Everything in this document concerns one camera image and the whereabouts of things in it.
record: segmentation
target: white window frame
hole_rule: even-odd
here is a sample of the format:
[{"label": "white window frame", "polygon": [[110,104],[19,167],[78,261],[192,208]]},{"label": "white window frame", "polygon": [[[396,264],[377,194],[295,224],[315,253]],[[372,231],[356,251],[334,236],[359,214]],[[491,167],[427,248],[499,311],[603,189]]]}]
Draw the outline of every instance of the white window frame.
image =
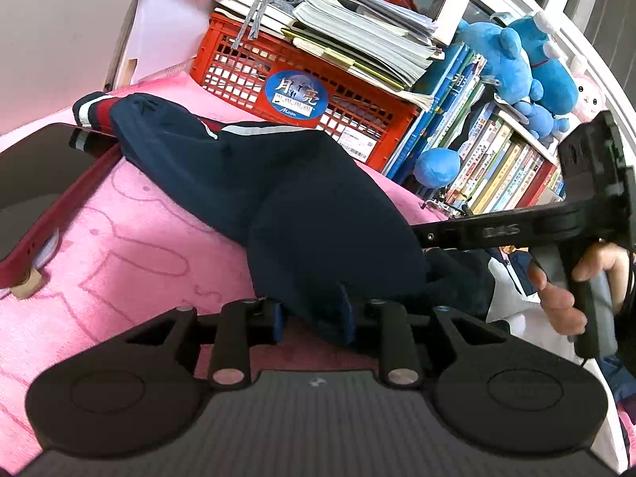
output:
[{"label": "white window frame", "polygon": [[[480,5],[493,12],[510,12],[514,17],[522,17],[541,10],[534,0],[477,0]],[[588,60],[588,73],[597,82],[607,97],[607,107],[613,113],[622,133],[625,157],[628,165],[636,162],[636,111],[630,103],[621,85],[594,50],[587,38],[563,13],[567,0],[547,0],[546,7],[560,21],[561,31],[554,39],[569,59],[576,54]]]}]

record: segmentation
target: gray handle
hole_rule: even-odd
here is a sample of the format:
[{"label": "gray handle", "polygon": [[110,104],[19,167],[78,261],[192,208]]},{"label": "gray handle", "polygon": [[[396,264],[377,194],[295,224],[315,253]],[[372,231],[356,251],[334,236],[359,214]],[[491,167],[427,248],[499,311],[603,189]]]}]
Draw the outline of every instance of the gray handle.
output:
[{"label": "gray handle", "polygon": [[604,271],[588,281],[573,281],[572,269],[585,248],[582,244],[546,245],[530,249],[534,261],[553,285],[569,290],[574,306],[588,319],[585,332],[574,338],[576,354],[584,359],[613,355],[618,349],[612,296]]}]

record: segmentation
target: screw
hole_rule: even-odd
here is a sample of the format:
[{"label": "screw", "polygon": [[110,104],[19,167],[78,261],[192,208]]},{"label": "screw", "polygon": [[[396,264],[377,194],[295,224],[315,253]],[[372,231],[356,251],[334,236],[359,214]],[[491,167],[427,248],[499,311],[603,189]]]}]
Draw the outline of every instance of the screw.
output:
[{"label": "screw", "polygon": [[418,381],[417,371],[408,368],[397,368],[389,371],[389,382],[395,385],[411,385]]},{"label": "screw", "polygon": [[221,385],[234,385],[242,382],[245,378],[243,371],[236,368],[223,368],[218,371],[214,371],[212,379]]}]

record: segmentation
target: pink bedsheet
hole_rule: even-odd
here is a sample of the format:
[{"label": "pink bedsheet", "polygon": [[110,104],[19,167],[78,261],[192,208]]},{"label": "pink bedsheet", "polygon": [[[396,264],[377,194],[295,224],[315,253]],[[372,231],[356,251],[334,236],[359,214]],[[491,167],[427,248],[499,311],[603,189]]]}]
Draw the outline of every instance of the pink bedsheet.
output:
[{"label": "pink bedsheet", "polygon": [[[201,116],[254,119],[186,74],[116,93],[135,91]],[[71,110],[0,137],[0,151],[51,122],[73,123]],[[405,189],[362,168],[410,223],[441,219],[421,210],[421,201]],[[66,230],[45,273],[50,281],[33,298],[0,301],[0,467],[12,473],[40,452],[23,401],[44,369],[175,306],[192,304],[207,314],[254,295],[243,249],[179,208],[124,160]],[[281,346],[256,347],[252,355],[254,371],[374,367],[371,359],[337,350],[299,325],[287,330]]]}]

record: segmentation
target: blue plush ball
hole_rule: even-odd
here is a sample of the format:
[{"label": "blue plush ball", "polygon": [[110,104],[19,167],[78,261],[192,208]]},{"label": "blue plush ball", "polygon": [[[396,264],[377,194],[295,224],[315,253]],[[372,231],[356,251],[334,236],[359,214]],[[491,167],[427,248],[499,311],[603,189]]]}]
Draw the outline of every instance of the blue plush ball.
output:
[{"label": "blue plush ball", "polygon": [[461,165],[462,160],[456,151],[430,149],[417,158],[413,175],[427,188],[443,188],[457,177]]}]

